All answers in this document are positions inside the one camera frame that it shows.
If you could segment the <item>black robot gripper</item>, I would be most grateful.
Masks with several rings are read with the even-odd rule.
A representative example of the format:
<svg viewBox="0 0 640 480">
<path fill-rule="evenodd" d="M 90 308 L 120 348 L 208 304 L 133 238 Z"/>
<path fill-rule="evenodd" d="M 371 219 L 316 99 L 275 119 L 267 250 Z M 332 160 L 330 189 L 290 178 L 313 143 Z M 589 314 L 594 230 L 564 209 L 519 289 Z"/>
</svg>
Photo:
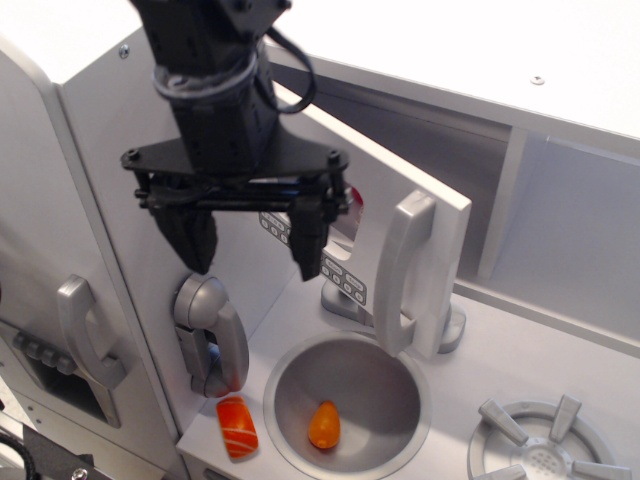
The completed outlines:
<svg viewBox="0 0 640 480">
<path fill-rule="evenodd" d="M 132 148 L 121 165 L 138 181 L 136 197 L 187 268 L 209 271 L 218 237 L 209 211 L 285 212 L 289 245 L 303 281 L 320 274 L 328 224 L 348 210 L 346 155 L 285 128 L 316 90 L 291 105 L 260 84 L 157 88 L 178 123 L 179 137 Z"/>
</svg>

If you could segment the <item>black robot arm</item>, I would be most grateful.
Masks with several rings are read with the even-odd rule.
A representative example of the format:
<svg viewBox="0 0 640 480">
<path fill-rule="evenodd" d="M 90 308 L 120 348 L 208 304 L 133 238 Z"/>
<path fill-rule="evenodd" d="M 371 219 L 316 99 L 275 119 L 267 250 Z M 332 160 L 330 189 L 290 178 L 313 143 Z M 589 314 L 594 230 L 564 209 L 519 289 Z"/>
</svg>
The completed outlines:
<svg viewBox="0 0 640 480">
<path fill-rule="evenodd" d="M 303 59 L 275 29 L 286 1 L 139 1 L 150 43 L 152 82 L 179 137 L 128 150 L 136 198 L 192 271 L 205 273 L 217 248 L 217 211 L 283 212 L 289 245 L 304 279 L 320 272 L 330 225 L 348 210 L 347 156 L 298 137 L 285 115 L 308 107 L 317 84 L 281 105 L 266 40 Z"/>
</svg>

